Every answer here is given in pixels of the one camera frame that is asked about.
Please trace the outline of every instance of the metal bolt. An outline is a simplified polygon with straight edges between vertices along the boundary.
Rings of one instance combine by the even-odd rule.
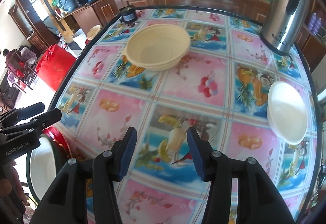
[[[106,150],[105,152],[103,152],[104,157],[110,157],[111,155],[112,155],[112,152],[109,150]]]
[[[249,157],[249,158],[248,158],[248,162],[249,162],[250,164],[255,164],[255,163],[256,163],[256,159],[255,159],[255,158],[252,158],[252,157]]]
[[[211,152],[211,155],[214,156],[214,157],[220,157],[221,156],[221,152],[218,151],[218,150],[213,150]]]
[[[77,160],[75,159],[75,158],[72,158],[72,159],[69,159],[68,160],[68,164],[69,165],[73,165],[73,164],[75,164],[77,162]]]

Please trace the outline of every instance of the beige plastic bowl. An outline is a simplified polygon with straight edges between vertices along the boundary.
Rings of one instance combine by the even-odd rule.
[[[130,63],[151,71],[167,70],[187,53],[190,37],[176,25],[160,24],[135,33],[122,51]]]
[[[96,26],[92,27],[89,30],[89,32],[87,33],[87,36],[86,36],[87,39],[88,40],[92,40],[96,36],[96,34],[100,32],[100,30],[101,30],[101,26],[100,25],[96,25]]]

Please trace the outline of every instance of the red shopping bag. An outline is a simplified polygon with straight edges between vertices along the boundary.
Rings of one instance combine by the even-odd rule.
[[[45,52],[35,70],[38,77],[56,91],[75,60],[69,52],[54,44]]]

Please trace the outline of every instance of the window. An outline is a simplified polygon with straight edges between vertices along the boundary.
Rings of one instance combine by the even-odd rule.
[[[42,21],[48,18],[48,12],[42,5],[41,0],[29,0],[29,1],[32,3],[35,12],[37,13],[37,15]]]

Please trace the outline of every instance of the table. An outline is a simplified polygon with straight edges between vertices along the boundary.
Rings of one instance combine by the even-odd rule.
[[[54,97],[50,108],[63,113],[56,128],[80,159],[110,149],[129,126],[137,129],[128,175],[115,183],[124,224],[201,223],[209,184],[189,158],[190,126],[230,158],[255,157],[296,219],[311,196],[321,155],[317,96],[302,54],[294,46],[287,57],[274,54],[253,20],[190,9],[138,8],[139,19],[129,26],[115,17],[85,48]],[[190,51],[177,66],[151,72],[121,55],[132,34],[162,23],[190,35]],[[266,118],[268,90],[277,80],[292,85],[309,109],[306,137],[295,146],[276,137]],[[236,206],[234,180],[229,223],[235,223]]]

